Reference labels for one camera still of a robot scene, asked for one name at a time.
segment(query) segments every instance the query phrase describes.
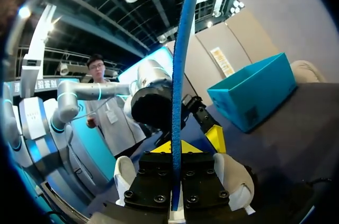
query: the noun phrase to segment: screw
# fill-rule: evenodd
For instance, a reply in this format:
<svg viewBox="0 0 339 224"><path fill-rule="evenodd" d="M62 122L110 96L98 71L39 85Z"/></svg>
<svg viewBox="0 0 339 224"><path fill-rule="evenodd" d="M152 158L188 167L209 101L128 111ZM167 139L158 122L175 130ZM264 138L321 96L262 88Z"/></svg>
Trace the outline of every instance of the screw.
<svg viewBox="0 0 339 224"><path fill-rule="evenodd" d="M196 195L191 195L191 196L187 199L187 202L188 202L188 203L191 203L191 204L197 203L198 201L199 201L199 197L196 196Z"/></svg>
<svg viewBox="0 0 339 224"><path fill-rule="evenodd" d="M220 191L220 192L219 192L219 197L220 197L221 199L226 199L226 198L228 198L228 196L229 196L229 194L228 194L227 191Z"/></svg>
<svg viewBox="0 0 339 224"><path fill-rule="evenodd" d="M139 169L138 173L142 175L142 174L146 173L146 170L144 170L143 168L141 168L141 169Z"/></svg>
<svg viewBox="0 0 339 224"><path fill-rule="evenodd" d="M125 191L125 193L123 195L125 196L125 198L131 199L134 196L134 192L133 191Z"/></svg>
<svg viewBox="0 0 339 224"><path fill-rule="evenodd" d="M162 195L158 195L154 197L154 201L157 203L164 203L166 201L166 197Z"/></svg>
<svg viewBox="0 0 339 224"><path fill-rule="evenodd" d="M214 169L208 169L207 174L209 174L209 175L214 174Z"/></svg>
<svg viewBox="0 0 339 224"><path fill-rule="evenodd" d="M194 174L195 174L194 171L187 171L187 173L186 173L187 176L193 176Z"/></svg>
<svg viewBox="0 0 339 224"><path fill-rule="evenodd" d="M158 172L158 175L165 176L165 175L167 175L167 172L166 171L160 171L160 172Z"/></svg>

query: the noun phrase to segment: name badge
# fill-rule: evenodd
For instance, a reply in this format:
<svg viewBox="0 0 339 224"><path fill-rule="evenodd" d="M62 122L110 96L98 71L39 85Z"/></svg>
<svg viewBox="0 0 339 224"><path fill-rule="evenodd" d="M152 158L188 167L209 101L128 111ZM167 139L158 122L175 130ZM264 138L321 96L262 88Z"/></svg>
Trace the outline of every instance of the name badge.
<svg viewBox="0 0 339 224"><path fill-rule="evenodd" d="M107 110L106 115L111 124L114 124L115 122L117 122L118 117L115 115L115 113L112 110Z"/></svg>

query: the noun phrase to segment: poster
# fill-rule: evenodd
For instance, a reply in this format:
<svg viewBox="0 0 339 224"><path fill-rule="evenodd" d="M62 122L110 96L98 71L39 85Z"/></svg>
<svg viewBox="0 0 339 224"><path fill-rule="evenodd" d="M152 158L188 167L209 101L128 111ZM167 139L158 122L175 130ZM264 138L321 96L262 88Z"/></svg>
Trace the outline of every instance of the poster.
<svg viewBox="0 0 339 224"><path fill-rule="evenodd" d="M231 64L228 62L226 56L222 53L220 48L214 48L213 50L210 51L210 53L212 54L214 60L219 65L219 67L221 68L222 72L225 74L226 77L229 77L234 73Z"/></svg>

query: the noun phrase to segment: beige chair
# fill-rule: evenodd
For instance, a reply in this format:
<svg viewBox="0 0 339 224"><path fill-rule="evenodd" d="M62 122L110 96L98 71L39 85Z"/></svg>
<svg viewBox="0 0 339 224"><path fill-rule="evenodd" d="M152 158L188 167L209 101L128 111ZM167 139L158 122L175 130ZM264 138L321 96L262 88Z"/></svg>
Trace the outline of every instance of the beige chair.
<svg viewBox="0 0 339 224"><path fill-rule="evenodd" d="M297 83L326 83L327 80L320 71L308 61L294 61L291 69Z"/></svg>

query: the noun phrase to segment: man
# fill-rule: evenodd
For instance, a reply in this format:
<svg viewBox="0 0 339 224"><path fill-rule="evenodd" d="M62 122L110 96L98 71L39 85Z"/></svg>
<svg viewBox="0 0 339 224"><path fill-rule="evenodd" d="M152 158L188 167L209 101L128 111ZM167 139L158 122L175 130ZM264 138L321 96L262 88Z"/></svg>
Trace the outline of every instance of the man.
<svg viewBox="0 0 339 224"><path fill-rule="evenodd" d="M110 82L104 78L105 65L102 56L93 55L88 60L87 67L94 83ZM87 113L95 111L105 101L87 101ZM140 126L125 115L123 106L119 106L115 97L87 117L87 126L100 128L108 148L116 159L120 156L130 157L145 139Z"/></svg>

